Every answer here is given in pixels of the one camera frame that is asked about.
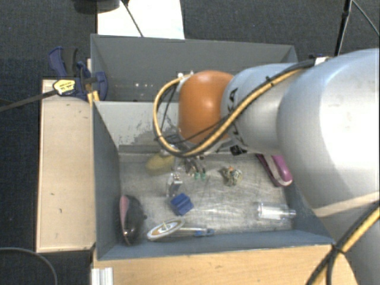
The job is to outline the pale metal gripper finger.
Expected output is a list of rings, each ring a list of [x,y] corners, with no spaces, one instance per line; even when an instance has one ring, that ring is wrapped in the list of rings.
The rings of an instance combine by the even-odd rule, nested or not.
[[[171,173],[166,182],[166,196],[171,198],[174,194],[174,175]]]
[[[178,194],[179,188],[181,187],[182,183],[183,181],[181,178],[181,174],[175,173],[173,175],[173,195],[174,196]]]

